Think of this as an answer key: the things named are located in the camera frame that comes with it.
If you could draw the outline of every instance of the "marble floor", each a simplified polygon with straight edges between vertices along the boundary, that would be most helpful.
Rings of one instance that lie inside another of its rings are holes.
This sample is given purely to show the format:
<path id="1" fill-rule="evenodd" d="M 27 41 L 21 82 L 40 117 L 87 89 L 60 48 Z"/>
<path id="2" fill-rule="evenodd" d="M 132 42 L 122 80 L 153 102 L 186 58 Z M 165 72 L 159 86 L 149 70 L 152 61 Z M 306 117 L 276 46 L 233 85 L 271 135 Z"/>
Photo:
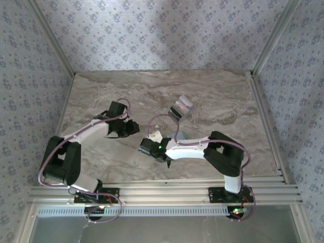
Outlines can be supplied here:
<path id="1" fill-rule="evenodd" d="M 180 124 L 189 139 L 220 131 L 241 143 L 252 156 L 245 175 L 275 175 L 276 164 L 244 73 L 225 70 L 114 71 L 80 73 L 75 76 L 63 118 L 61 135 L 68 135 L 107 110 L 120 97 L 130 100 L 131 119 L 141 132 L 123 139 L 98 139 L 82 153 L 82 171 L 103 182 L 221 177 L 208 162 L 180 159 L 158 163 L 137 151 L 148 121 L 168 112 L 181 95 L 194 103 L 190 117 Z M 163 135 L 175 131 L 167 117 L 159 118 L 151 131 Z"/>

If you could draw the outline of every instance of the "cable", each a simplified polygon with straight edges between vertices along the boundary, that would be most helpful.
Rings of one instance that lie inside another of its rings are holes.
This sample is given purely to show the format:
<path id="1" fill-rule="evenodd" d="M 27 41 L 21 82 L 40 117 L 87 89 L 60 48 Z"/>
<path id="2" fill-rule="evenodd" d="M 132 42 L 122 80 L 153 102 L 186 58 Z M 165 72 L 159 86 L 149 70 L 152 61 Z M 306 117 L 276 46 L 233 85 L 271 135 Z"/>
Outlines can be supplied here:
<path id="1" fill-rule="evenodd" d="M 246 196 L 243 195 L 242 198 L 243 198 L 243 203 L 241 205 L 241 208 L 244 206 L 244 200 L 247 201 L 247 203 L 250 203 Z"/>
<path id="2" fill-rule="evenodd" d="M 249 218 L 251 218 L 252 217 L 252 215 L 254 214 L 254 212 L 255 212 L 255 208 L 256 208 L 256 205 L 257 205 L 257 202 L 256 202 L 256 200 L 255 200 L 255 195 L 254 195 L 254 193 L 253 193 L 253 191 L 252 191 L 252 188 L 251 187 L 249 187 L 249 186 L 246 186 L 246 185 L 242 185 L 242 187 L 246 187 L 249 191 L 250 191 L 250 194 L 252 195 L 252 198 L 253 198 L 253 206 L 252 206 L 252 210 L 251 210 L 251 212 L 249 213 L 249 215 L 247 215 L 245 218 L 239 218 L 237 215 L 235 215 L 235 214 L 230 214 L 230 215 L 232 215 L 232 216 L 234 216 L 234 217 L 236 217 L 237 219 L 236 219 L 236 221 L 238 221 L 238 222 L 240 222 L 240 221 L 245 221 L 245 220 L 248 220 Z"/>
<path id="3" fill-rule="evenodd" d="M 42 174 L 44 172 L 44 169 L 45 167 L 47 166 L 47 164 L 49 163 L 49 161 L 51 160 L 51 158 L 54 156 L 54 154 L 57 152 L 57 150 L 59 148 L 61 148 L 65 143 L 67 143 L 69 140 L 71 140 L 72 138 L 80 135 L 81 133 L 85 132 L 86 130 L 88 130 L 89 128 L 97 125 L 97 124 L 100 124 L 100 123 L 105 123 L 105 122 L 110 122 L 112 120 L 116 120 L 116 119 L 119 119 L 120 117 L 123 117 L 124 115 L 128 115 L 129 111 L 131 110 L 131 103 L 129 102 L 128 99 L 126 98 L 119 98 L 117 100 L 117 102 L 119 100 L 125 100 L 127 103 L 128 103 L 128 108 L 126 109 L 126 111 L 119 115 L 119 116 L 116 116 L 116 117 L 113 117 L 113 118 L 108 118 L 108 119 L 105 119 L 105 120 L 99 120 L 99 121 L 96 121 L 95 123 L 93 124 L 89 124 L 88 126 L 84 127 L 83 129 L 79 130 L 78 132 L 76 132 L 75 134 L 71 135 L 70 137 L 64 139 L 61 143 L 59 143 L 59 145 L 57 145 L 53 151 L 50 153 L 50 155 L 47 157 L 47 159 L 45 160 L 44 164 L 42 165 L 42 167 L 40 168 L 39 170 L 39 174 L 38 174 L 38 182 L 40 185 L 42 186 L 47 186 L 47 187 L 54 187 L 54 188 L 66 188 L 65 185 L 53 185 L 53 184 L 49 184 L 49 183 L 46 183 L 46 182 L 43 182 L 42 181 Z M 74 189 L 74 190 L 77 190 L 77 191 L 80 191 L 82 192 L 83 194 L 88 194 L 88 195 L 106 195 L 106 196 L 111 196 L 113 198 L 115 198 L 118 202 L 118 204 L 120 205 L 120 209 L 119 209 L 119 212 L 116 214 L 115 217 L 113 217 L 112 219 L 110 220 L 106 220 L 106 221 L 100 221 L 100 222 L 97 222 L 97 221 L 92 221 L 90 220 L 90 218 L 88 217 L 88 221 L 91 222 L 91 223 L 95 223 L 95 224 L 99 224 L 99 223 L 108 223 L 108 222 L 111 222 L 113 220 L 115 220 L 116 218 L 118 218 L 120 216 L 120 214 L 122 213 L 122 202 L 120 201 L 120 199 L 118 197 L 116 197 L 115 195 L 113 194 L 110 194 L 110 193 L 101 193 L 101 192 L 89 192 L 89 191 L 83 191 L 83 190 L 80 190 L 78 188 L 75 188 L 73 186 L 70 186 L 71 189 Z"/>
<path id="4" fill-rule="evenodd" d="M 237 144 L 237 143 L 233 143 L 233 142 L 226 141 L 226 140 L 218 140 L 218 139 L 204 140 L 204 141 L 195 142 L 195 143 L 180 143 L 180 142 L 177 140 L 177 135 L 178 135 L 179 128 L 180 128 L 179 122 L 178 122 L 175 118 L 173 118 L 172 116 L 170 116 L 169 114 L 159 114 L 159 115 L 156 115 L 156 116 L 154 116 L 154 117 L 153 117 L 153 118 L 148 122 L 148 124 L 147 124 L 147 129 L 146 129 L 146 137 L 147 137 L 147 138 L 149 137 L 149 127 L 150 127 L 152 121 L 155 120 L 156 118 L 160 117 L 160 116 L 167 116 L 167 117 L 171 118 L 171 119 L 176 123 L 176 125 L 177 125 L 177 129 L 176 129 L 176 132 L 175 132 L 175 134 L 174 134 L 174 140 L 175 140 L 175 142 L 176 142 L 177 144 L 179 144 L 179 145 L 181 145 L 181 146 L 197 146 L 197 145 L 206 144 L 206 143 L 225 143 L 225 144 L 229 144 L 229 145 L 232 145 L 232 146 L 234 146 L 234 147 L 237 147 L 237 148 L 243 150 L 244 153 L 247 154 L 247 156 L 248 156 L 248 160 L 247 160 L 247 161 L 244 163 L 244 165 L 242 165 L 241 168 L 240 168 L 240 170 L 241 170 L 241 183 L 242 183 L 242 187 L 247 187 L 247 188 L 249 189 L 249 191 L 250 191 L 250 193 L 251 193 L 251 195 L 252 195 L 252 197 L 253 197 L 253 201 L 254 201 L 254 202 L 253 202 L 253 207 L 252 207 L 252 211 L 250 212 L 250 214 L 249 214 L 248 216 L 246 216 L 245 218 L 243 218 L 243 219 L 238 218 L 236 215 L 234 215 L 234 216 L 238 218 L 237 221 L 243 221 L 243 220 L 247 220 L 247 219 L 249 219 L 249 218 L 253 215 L 253 213 L 254 213 L 254 211 L 255 211 L 255 207 L 256 207 L 255 195 L 254 195 L 254 193 L 253 193 L 253 191 L 252 191 L 252 188 L 243 184 L 243 174 L 244 174 L 243 169 L 244 169 L 244 168 L 245 168 L 245 167 L 250 163 L 250 161 L 251 161 L 251 154 L 249 153 L 249 151 L 248 151 L 246 148 L 244 148 L 243 146 L 241 146 L 241 145 L 239 145 L 239 144 Z"/>
<path id="5" fill-rule="evenodd" d="M 232 145 L 234 147 L 237 147 L 241 150 L 244 151 L 244 153 L 247 154 L 248 156 L 248 160 L 247 162 L 245 162 L 245 164 L 243 166 L 241 166 L 241 170 L 244 169 L 251 161 L 251 155 L 249 153 L 249 151 L 244 148 L 243 146 L 237 144 L 237 143 L 233 143 L 233 142 L 230 142 L 230 141 L 226 141 L 226 140 L 219 140 L 219 139 L 212 139 L 212 140 L 204 140 L 204 141 L 200 141 L 200 142 L 195 142 L 195 143 L 180 143 L 178 140 L 177 140 L 177 135 L 178 135 L 178 132 L 179 132 L 179 122 L 173 118 L 172 116 L 170 116 L 169 114 L 159 114 L 159 115 L 156 115 L 154 116 L 149 122 L 148 122 L 148 125 L 147 125 L 147 129 L 146 129 L 146 137 L 148 138 L 149 137 L 149 127 L 152 123 L 152 121 L 160 116 L 168 116 L 170 117 L 176 124 L 177 124 L 177 130 L 174 134 L 174 140 L 177 144 L 181 145 L 181 146 L 197 146 L 197 145 L 201 145 L 201 144 L 205 144 L 205 143 L 225 143 L 225 144 L 229 144 L 229 145 Z"/>

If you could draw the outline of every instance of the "black motor bracket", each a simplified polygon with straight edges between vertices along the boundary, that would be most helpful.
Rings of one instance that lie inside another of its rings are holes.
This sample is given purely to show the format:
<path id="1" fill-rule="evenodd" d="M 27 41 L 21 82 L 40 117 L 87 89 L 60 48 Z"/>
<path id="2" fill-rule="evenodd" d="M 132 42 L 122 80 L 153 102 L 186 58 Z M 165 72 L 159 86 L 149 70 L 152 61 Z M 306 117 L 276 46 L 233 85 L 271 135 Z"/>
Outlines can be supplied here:
<path id="1" fill-rule="evenodd" d="M 155 158 L 160 163 L 167 162 L 170 167 L 172 159 L 166 155 L 167 145 L 171 138 L 162 138 L 161 142 L 154 142 L 151 139 L 144 138 L 138 148 L 138 151 Z"/>
<path id="2" fill-rule="evenodd" d="M 104 187 L 100 191 L 100 193 L 109 193 L 119 198 L 120 189 L 117 187 Z M 109 205 L 109 204 L 118 204 L 118 201 L 114 197 L 109 197 L 105 195 L 88 195 L 82 192 L 76 192 L 74 196 L 75 204 L 101 204 L 101 205 Z"/>
<path id="3" fill-rule="evenodd" d="M 208 197 L 211 204 L 242 204 L 253 203 L 253 197 L 250 195 L 250 190 L 247 187 L 242 187 L 238 194 L 231 193 L 225 190 L 224 187 L 209 187 Z"/>
<path id="4" fill-rule="evenodd" d="M 126 105 L 112 101 L 109 110 L 105 110 L 104 112 L 95 116 L 93 119 L 106 120 L 109 118 L 114 118 L 122 115 L 125 112 L 125 109 L 127 109 Z M 139 125 L 133 120 L 125 121 L 127 118 L 129 118 L 128 114 L 125 118 L 106 121 L 106 123 L 109 124 L 107 135 L 115 132 L 117 133 L 117 137 L 112 138 L 125 138 L 129 135 L 138 133 L 140 131 Z"/>
<path id="5" fill-rule="evenodd" d="M 242 146 L 241 144 L 235 142 L 233 139 L 217 131 L 212 132 L 208 139 L 225 140 Z M 223 147 L 223 151 L 217 151 L 217 149 L 219 149 L 221 146 Z M 240 175 L 240 168 L 242 160 L 244 158 L 244 151 L 240 148 L 226 143 L 211 142 L 204 150 L 204 158 L 223 175 L 237 177 Z"/>
<path id="6" fill-rule="evenodd" d="M 59 145 L 64 138 L 53 136 L 47 144 L 42 165 L 49 157 L 50 153 Z M 60 159 L 59 155 L 65 154 L 64 159 Z M 52 156 L 46 165 L 43 176 L 58 181 L 65 185 L 72 185 L 76 182 L 81 171 L 81 145 L 77 142 L 66 142 Z"/>

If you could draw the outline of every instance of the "robotic arm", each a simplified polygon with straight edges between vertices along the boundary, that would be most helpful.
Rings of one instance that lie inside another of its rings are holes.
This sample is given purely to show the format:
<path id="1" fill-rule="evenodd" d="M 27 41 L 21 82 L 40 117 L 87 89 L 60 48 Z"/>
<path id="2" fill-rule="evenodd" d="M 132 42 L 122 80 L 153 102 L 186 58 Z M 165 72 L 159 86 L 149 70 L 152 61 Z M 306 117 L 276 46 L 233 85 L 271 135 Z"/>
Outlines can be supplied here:
<path id="1" fill-rule="evenodd" d="M 162 138 L 160 142 L 144 138 L 138 150 L 154 157 L 158 162 L 167 162 L 168 168 L 172 160 L 179 158 L 207 160 L 224 175 L 225 190 L 238 194 L 241 190 L 240 168 L 244 151 L 225 143 L 210 142 L 200 144 L 200 141 L 205 140 L 226 140 L 240 145 L 220 132 L 212 132 L 209 137 L 195 140 L 178 140 L 177 142 L 171 138 Z"/>
<path id="2" fill-rule="evenodd" d="M 120 119 L 94 125 L 100 120 L 122 115 L 126 110 L 126 105 L 113 101 L 109 110 L 95 116 L 93 120 L 85 126 L 92 125 L 92 127 L 86 129 L 78 136 L 75 135 L 74 138 L 58 149 L 46 165 L 43 176 L 83 191 L 98 192 L 102 182 L 81 172 L 81 151 L 95 142 L 98 138 L 104 138 L 113 132 L 117 134 L 117 137 L 113 138 L 125 138 L 139 132 L 138 124 L 133 120 L 128 120 L 127 114 Z M 58 136 L 50 138 L 44 154 L 42 166 L 58 144 L 65 138 L 77 134 L 77 132 L 65 136 L 64 138 Z"/>

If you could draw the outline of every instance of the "patterned wall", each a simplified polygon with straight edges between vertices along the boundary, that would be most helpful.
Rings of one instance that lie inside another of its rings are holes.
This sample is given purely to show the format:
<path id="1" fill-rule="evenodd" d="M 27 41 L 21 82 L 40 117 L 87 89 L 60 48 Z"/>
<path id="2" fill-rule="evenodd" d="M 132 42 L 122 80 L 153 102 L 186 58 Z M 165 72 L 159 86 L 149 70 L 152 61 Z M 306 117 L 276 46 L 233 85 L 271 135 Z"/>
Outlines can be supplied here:
<path id="1" fill-rule="evenodd" d="M 324 242 L 324 2 L 304 0 L 261 71 L 283 159 Z"/>
<path id="2" fill-rule="evenodd" d="M 70 78 L 23 1 L 0 9 L 0 242 L 12 242 Z"/>
<path id="3" fill-rule="evenodd" d="M 252 69 L 286 0 L 36 0 L 76 72 Z"/>

